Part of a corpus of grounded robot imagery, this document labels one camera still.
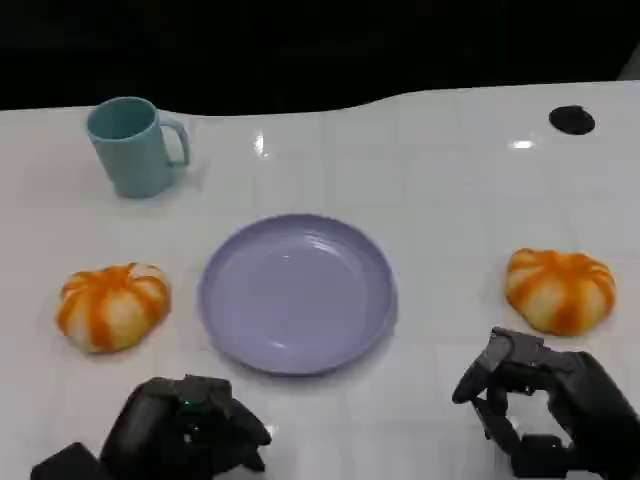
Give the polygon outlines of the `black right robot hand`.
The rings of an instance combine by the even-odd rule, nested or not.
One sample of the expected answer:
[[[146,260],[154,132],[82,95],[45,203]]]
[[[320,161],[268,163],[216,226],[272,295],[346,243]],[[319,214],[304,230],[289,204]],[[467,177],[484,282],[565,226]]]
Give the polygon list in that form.
[[[548,395],[547,407],[569,435],[519,435],[507,417],[510,393]],[[456,386],[452,400],[471,403],[484,429],[508,455],[519,479],[564,479],[586,471],[603,479],[639,476],[639,416],[590,354],[560,352],[543,338],[495,327]]]

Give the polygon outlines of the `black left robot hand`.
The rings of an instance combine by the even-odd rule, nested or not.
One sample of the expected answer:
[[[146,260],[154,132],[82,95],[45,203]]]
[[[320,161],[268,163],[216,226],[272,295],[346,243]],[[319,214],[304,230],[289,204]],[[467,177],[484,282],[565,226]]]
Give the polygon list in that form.
[[[271,442],[230,381],[153,377],[127,398],[99,461],[116,479],[212,479],[237,467],[263,472],[259,449]]]

